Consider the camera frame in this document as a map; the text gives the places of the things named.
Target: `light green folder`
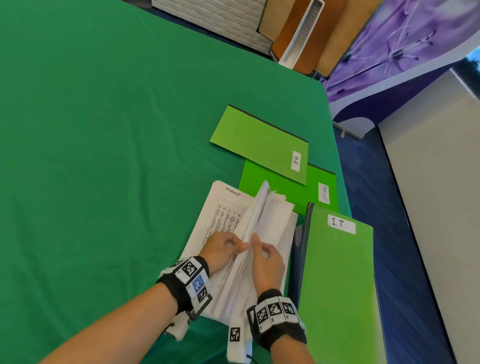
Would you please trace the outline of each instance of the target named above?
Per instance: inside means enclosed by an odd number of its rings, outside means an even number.
[[[384,363],[372,227],[315,204],[309,204],[305,223],[299,314],[313,358],[323,364]]]
[[[297,214],[305,216],[309,202],[321,203],[330,210],[338,211],[335,174],[320,167],[307,165],[307,184],[303,185],[247,159],[239,190],[255,196],[264,181],[268,181],[270,190],[284,194],[288,202],[295,204],[293,211]]]
[[[210,141],[282,176],[307,183],[308,142],[231,105]]]

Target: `wooden panel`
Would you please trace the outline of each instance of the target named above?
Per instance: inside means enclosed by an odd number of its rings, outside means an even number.
[[[259,32],[276,40],[295,0],[268,0]],[[316,70],[324,76],[330,75],[344,53],[365,26],[382,0],[348,0],[345,11],[333,31]]]

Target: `wrist strap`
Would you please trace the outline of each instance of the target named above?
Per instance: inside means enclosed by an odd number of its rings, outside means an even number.
[[[195,320],[212,300],[208,284],[208,264],[201,256],[180,259],[162,270],[157,283],[163,283],[177,300],[177,314],[185,311]]]
[[[272,344],[283,335],[307,343],[305,325],[297,308],[279,290],[267,290],[258,298],[258,304],[247,310],[253,339],[270,351]]]

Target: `table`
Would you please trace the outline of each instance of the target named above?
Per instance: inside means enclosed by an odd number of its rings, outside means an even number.
[[[213,181],[240,182],[244,159],[209,143],[228,103],[309,140],[350,214],[313,79],[118,0],[8,1],[0,46],[5,363],[38,362],[180,255]],[[145,362],[225,362],[226,343],[200,318]]]

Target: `white label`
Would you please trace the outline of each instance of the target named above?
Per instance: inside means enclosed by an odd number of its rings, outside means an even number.
[[[330,193],[326,184],[318,182],[318,201],[330,204]]]
[[[300,161],[301,161],[301,154],[299,152],[293,151],[292,169],[296,172],[300,172]]]
[[[349,232],[350,234],[355,234],[357,232],[357,224],[333,215],[328,215],[328,226]]]

